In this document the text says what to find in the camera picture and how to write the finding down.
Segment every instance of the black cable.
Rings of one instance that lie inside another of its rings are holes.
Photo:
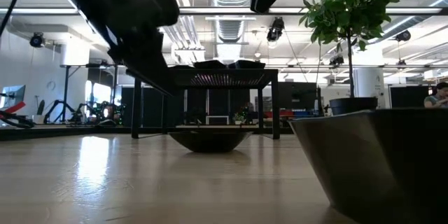
[[[297,64],[298,64],[299,67],[300,67],[300,72],[302,72],[303,77],[304,77],[305,80],[308,82],[307,76],[305,75],[305,72],[303,71],[302,66],[301,66],[300,63],[299,63],[299,60],[297,59],[297,56],[295,55],[295,51],[294,51],[293,44],[291,43],[291,40],[289,39],[288,32],[286,31],[286,29],[285,29],[285,34],[286,34],[286,38],[288,39],[289,46],[291,47],[291,50],[293,51],[295,61],[297,61]]]
[[[34,127],[33,122],[30,122],[29,120],[27,120],[23,117],[13,115],[13,114],[5,112],[5,111],[0,111],[0,116],[2,116],[2,118],[0,118],[0,120],[4,121],[6,124],[14,126],[14,127],[19,127],[22,129],[31,129],[32,127]],[[11,122],[9,119],[17,120],[18,123]]]
[[[6,28],[6,25],[8,24],[9,17],[11,16],[11,13],[13,12],[13,9],[14,9],[16,3],[17,3],[17,0],[11,0],[11,4],[8,7],[8,11],[6,12],[5,16],[3,17],[3,21],[1,21],[0,38],[1,38],[1,35],[3,34],[3,31]]]

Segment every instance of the fluorescent light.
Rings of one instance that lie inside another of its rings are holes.
[[[417,15],[420,13],[424,14],[437,14],[442,11],[442,8],[386,8],[386,13],[388,14],[412,14]]]
[[[270,13],[300,13],[303,8],[277,8],[273,7],[269,9]]]
[[[181,8],[181,15],[194,15],[194,14],[210,14],[210,15],[249,15],[253,14],[250,8],[244,7],[192,7],[192,8]]]
[[[207,21],[246,21],[246,20],[257,20],[256,17],[223,17],[223,16],[216,16],[216,17],[205,17],[205,20]]]
[[[0,8],[0,14],[5,14],[7,8]],[[79,15],[75,8],[15,8],[13,15]]]

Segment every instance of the light fixture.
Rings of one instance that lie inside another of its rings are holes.
[[[215,16],[215,17],[205,17],[207,21],[247,21],[247,20],[257,20],[256,17],[223,17],[223,16]]]
[[[268,47],[269,49],[274,49],[274,48],[276,48],[276,47],[277,47],[277,41],[268,41],[268,42],[267,42],[267,47]]]

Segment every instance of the white wall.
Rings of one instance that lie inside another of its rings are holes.
[[[7,31],[3,33],[0,42],[0,90],[26,85],[26,106],[18,114],[31,116],[37,112],[36,95],[39,101],[45,100],[45,106],[64,98],[65,69],[60,67],[60,62],[60,53],[47,48],[33,48],[24,38]],[[85,99],[87,74],[87,69],[79,69],[69,79],[67,102],[74,108]],[[61,110],[62,106],[55,109],[51,118],[54,119]]]

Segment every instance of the plant pot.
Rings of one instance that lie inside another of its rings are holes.
[[[339,98],[330,100],[331,111],[334,116],[353,113],[362,110],[373,110],[378,106],[376,97]]]
[[[446,118],[388,109],[290,125],[338,211],[362,224],[427,224],[448,223]]]

